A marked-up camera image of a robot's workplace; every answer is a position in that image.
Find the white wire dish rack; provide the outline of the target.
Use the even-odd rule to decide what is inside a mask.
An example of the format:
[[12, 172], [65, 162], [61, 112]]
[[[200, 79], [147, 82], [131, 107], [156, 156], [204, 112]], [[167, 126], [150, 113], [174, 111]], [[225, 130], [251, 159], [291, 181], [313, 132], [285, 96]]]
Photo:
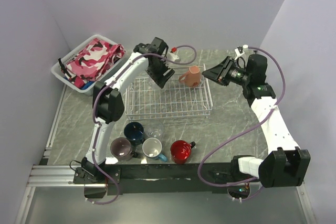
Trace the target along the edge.
[[213, 101], [209, 82], [205, 78], [195, 88], [179, 83], [187, 66], [173, 68], [175, 74], [160, 90], [151, 90], [147, 74], [141, 74], [125, 93], [125, 114], [129, 121], [209, 116]]

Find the salmon pink mug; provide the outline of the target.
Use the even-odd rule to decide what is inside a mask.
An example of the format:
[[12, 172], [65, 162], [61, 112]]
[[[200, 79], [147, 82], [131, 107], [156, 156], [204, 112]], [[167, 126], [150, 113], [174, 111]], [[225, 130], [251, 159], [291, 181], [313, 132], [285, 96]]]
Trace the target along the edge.
[[201, 71], [198, 66], [190, 66], [188, 71], [179, 77], [179, 83], [185, 84], [189, 88], [195, 88], [201, 82]]

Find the clear glass tumbler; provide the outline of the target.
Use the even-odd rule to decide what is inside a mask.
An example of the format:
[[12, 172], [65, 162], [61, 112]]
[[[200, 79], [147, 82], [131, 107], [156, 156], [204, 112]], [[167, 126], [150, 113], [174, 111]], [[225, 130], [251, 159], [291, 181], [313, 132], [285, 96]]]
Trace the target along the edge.
[[160, 87], [151, 78], [148, 78], [148, 86], [151, 90], [160, 90]]
[[147, 138], [156, 138], [158, 140], [162, 139], [164, 134], [164, 126], [161, 123], [150, 123], [145, 127], [145, 134]]

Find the light blue floral mug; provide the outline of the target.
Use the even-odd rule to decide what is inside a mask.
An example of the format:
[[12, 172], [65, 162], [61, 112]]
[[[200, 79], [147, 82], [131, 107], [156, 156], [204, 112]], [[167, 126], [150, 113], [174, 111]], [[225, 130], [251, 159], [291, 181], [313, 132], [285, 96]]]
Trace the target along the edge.
[[162, 143], [156, 138], [148, 138], [142, 144], [143, 154], [153, 160], [161, 160], [167, 162], [167, 157], [162, 154]]

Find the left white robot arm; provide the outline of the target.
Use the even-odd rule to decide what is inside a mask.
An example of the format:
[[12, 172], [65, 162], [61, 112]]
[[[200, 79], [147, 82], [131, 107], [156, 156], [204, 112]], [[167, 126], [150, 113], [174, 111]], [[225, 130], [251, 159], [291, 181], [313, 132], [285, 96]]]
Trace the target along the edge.
[[167, 43], [155, 37], [150, 44], [140, 43], [116, 73], [105, 82], [98, 82], [93, 89], [94, 132], [89, 150], [81, 161], [81, 168], [91, 182], [105, 179], [104, 166], [111, 131], [124, 113], [122, 95], [140, 73], [146, 72], [159, 88], [164, 88], [174, 70], [167, 65]]

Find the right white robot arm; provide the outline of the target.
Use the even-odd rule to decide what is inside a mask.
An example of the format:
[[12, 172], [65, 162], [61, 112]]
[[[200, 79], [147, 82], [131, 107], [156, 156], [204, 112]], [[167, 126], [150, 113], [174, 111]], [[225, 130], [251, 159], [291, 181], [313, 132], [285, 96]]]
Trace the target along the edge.
[[241, 86], [266, 139], [268, 156], [265, 159], [234, 156], [230, 163], [231, 178], [234, 181], [256, 178], [265, 188], [301, 186], [311, 156], [308, 150], [299, 147], [288, 131], [278, 108], [279, 99], [266, 82], [267, 67], [267, 58], [263, 55], [250, 55], [243, 68], [237, 60], [227, 56], [202, 75], [221, 86], [231, 82]]

